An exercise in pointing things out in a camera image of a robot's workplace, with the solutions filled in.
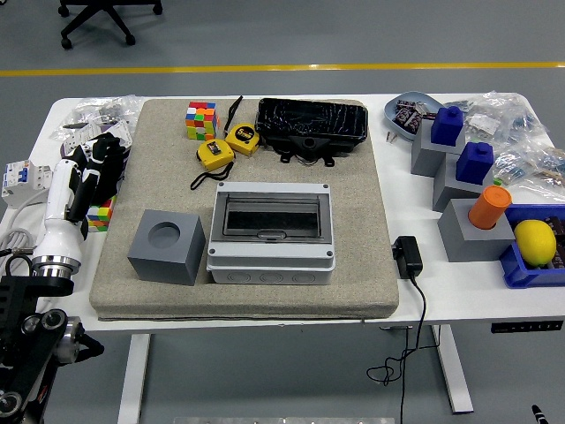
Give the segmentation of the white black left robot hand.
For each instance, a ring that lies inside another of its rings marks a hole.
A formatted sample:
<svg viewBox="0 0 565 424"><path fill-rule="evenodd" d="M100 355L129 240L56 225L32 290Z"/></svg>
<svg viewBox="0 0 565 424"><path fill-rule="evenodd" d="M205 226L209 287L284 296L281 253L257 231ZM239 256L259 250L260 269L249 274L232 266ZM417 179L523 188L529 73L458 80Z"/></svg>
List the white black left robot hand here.
<svg viewBox="0 0 565 424"><path fill-rule="evenodd" d="M75 147L56 165L44 214L45 235L34 249L34 272L78 272L87 237L87 212L117 194L129 156L126 142L110 132Z"/></svg>

